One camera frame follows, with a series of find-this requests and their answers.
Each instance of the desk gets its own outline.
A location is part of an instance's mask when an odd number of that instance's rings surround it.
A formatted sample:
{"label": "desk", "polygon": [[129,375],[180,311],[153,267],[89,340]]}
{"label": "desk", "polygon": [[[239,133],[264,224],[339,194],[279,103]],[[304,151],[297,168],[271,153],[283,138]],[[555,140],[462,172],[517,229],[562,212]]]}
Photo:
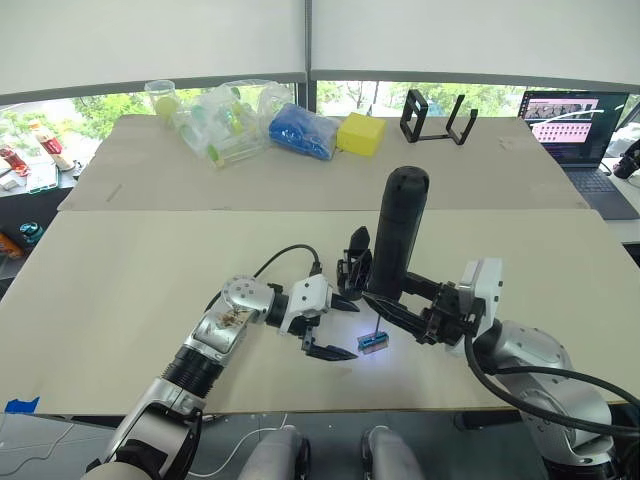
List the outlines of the desk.
{"label": "desk", "polygon": [[[351,233],[375,232],[377,220],[377,212],[61,212],[0,303],[0,401],[40,395],[37,413],[124,414],[224,281],[297,242],[318,250],[334,281]],[[458,281],[468,260],[484,256],[505,260],[498,318],[551,332],[578,370],[640,394],[629,362],[640,338],[640,274],[595,211],[426,211],[411,270]],[[307,252],[291,252],[262,279],[289,288],[309,265]],[[355,350],[375,319],[365,307],[327,315],[318,342]],[[251,326],[206,410],[504,406],[463,359],[383,328],[388,349],[336,364]]]}
{"label": "desk", "polygon": [[[613,170],[613,165],[620,158],[603,158],[602,163]],[[631,185],[627,180],[611,175],[609,179],[625,196],[627,201],[640,212],[640,187]],[[621,243],[640,243],[640,219],[637,220],[607,220],[607,225]]]}
{"label": "desk", "polygon": [[[444,131],[433,118],[425,134]],[[387,122],[373,158],[336,152],[323,162],[272,147],[224,170],[197,158],[155,116],[126,115],[61,210],[378,210],[389,173],[431,177],[431,209],[589,208],[522,119],[479,118],[463,146],[409,144]]]}

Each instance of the yellow sponge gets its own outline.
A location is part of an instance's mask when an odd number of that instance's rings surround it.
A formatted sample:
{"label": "yellow sponge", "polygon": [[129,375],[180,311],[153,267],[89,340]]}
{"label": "yellow sponge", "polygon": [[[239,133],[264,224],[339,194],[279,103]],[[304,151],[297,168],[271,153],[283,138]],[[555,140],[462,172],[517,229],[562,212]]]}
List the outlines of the yellow sponge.
{"label": "yellow sponge", "polygon": [[337,147],[371,157],[382,141],[387,121],[350,113],[338,129]]}

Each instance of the laptop keyboard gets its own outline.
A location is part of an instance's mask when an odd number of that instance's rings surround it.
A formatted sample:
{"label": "laptop keyboard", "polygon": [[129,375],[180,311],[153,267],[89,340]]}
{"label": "laptop keyboard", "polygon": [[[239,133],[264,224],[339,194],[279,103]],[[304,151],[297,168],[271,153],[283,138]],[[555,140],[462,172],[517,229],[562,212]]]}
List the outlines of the laptop keyboard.
{"label": "laptop keyboard", "polygon": [[565,170],[569,180],[576,186],[579,192],[613,192],[616,187],[600,170]]}

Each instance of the camera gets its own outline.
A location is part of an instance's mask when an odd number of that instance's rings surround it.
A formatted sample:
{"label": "camera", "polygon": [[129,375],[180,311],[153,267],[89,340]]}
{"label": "camera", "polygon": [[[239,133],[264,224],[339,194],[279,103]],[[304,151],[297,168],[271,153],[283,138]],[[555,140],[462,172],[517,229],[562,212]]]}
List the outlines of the camera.
{"label": "camera", "polygon": [[634,142],[618,163],[613,166],[613,174],[618,178],[629,178],[640,168],[640,140]]}

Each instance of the black metal frame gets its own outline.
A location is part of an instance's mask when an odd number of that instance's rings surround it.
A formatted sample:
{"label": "black metal frame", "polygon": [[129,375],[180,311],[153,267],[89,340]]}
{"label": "black metal frame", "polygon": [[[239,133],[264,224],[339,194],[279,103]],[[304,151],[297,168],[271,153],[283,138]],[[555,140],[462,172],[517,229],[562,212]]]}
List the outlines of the black metal frame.
{"label": "black metal frame", "polygon": [[[400,117],[400,129],[404,136],[406,137],[409,143],[416,143],[422,140],[441,140],[444,138],[450,138],[457,145],[463,145],[464,142],[467,141],[467,137],[469,136],[469,132],[473,128],[473,124],[478,117],[478,109],[473,108],[469,113],[469,122],[465,129],[460,132],[460,136],[453,130],[453,122],[456,119],[456,115],[458,115],[458,110],[460,110],[460,105],[462,105],[462,101],[464,100],[464,95],[458,95],[456,99],[456,104],[451,111],[451,115],[449,116],[449,120],[447,121],[446,130],[447,133],[443,133],[440,135],[420,135],[422,131],[422,127],[427,118],[427,112],[429,111],[429,104],[424,99],[419,90],[411,89],[407,92],[407,98],[404,102],[404,109],[402,110],[402,117]],[[416,114],[416,124],[411,130],[409,127],[409,122],[411,121],[411,117],[413,114]]]}

